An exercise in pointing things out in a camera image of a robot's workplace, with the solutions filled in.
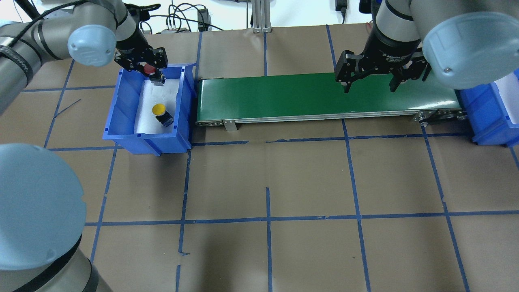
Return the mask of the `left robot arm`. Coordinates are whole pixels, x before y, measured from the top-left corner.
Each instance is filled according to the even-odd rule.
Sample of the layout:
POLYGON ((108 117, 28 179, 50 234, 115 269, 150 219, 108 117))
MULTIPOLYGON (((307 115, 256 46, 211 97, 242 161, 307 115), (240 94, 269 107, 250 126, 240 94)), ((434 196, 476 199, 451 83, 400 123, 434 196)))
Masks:
MULTIPOLYGON (((1 26, 1 111, 41 66, 73 58, 102 67, 116 61, 162 86, 165 49, 152 48, 120 0, 76 0, 70 15, 1 26)), ((70 166, 33 144, 1 145, 2 292, 110 292, 80 250, 86 222, 84 191, 70 166)))

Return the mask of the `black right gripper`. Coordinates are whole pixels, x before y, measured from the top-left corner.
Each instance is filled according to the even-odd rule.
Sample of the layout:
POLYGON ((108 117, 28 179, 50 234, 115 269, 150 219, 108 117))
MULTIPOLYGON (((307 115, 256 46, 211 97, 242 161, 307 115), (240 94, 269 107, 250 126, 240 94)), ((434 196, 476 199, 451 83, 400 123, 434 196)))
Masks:
POLYGON ((418 79, 426 81, 431 74, 431 65, 426 61, 422 50, 405 57, 403 63, 391 63, 386 60, 375 62, 364 55, 344 50, 335 65, 335 81, 343 83, 345 94, 352 88, 352 82, 376 74, 392 74, 389 88, 390 92, 395 92, 400 82, 418 79))

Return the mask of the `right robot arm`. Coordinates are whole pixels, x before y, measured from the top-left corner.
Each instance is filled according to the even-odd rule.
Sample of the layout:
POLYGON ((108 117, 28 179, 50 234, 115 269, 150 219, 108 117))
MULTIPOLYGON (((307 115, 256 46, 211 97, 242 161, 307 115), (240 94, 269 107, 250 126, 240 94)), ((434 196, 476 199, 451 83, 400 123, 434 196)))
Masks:
POLYGON ((469 89, 518 69, 517 0, 363 0, 373 25, 363 51, 345 50, 335 81, 348 92, 374 74, 392 74, 390 90, 430 74, 469 89))

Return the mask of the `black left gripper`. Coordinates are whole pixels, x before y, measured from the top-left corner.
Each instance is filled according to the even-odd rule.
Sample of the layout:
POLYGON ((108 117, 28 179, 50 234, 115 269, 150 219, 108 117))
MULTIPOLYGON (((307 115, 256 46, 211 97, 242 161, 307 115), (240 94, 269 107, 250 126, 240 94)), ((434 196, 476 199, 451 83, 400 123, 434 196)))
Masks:
POLYGON ((127 71, 137 71, 143 75, 147 75, 144 73, 144 65, 148 63, 157 68, 154 73, 154 85, 163 86, 165 84, 163 69, 167 68, 167 54, 163 47, 117 50, 114 61, 127 71))

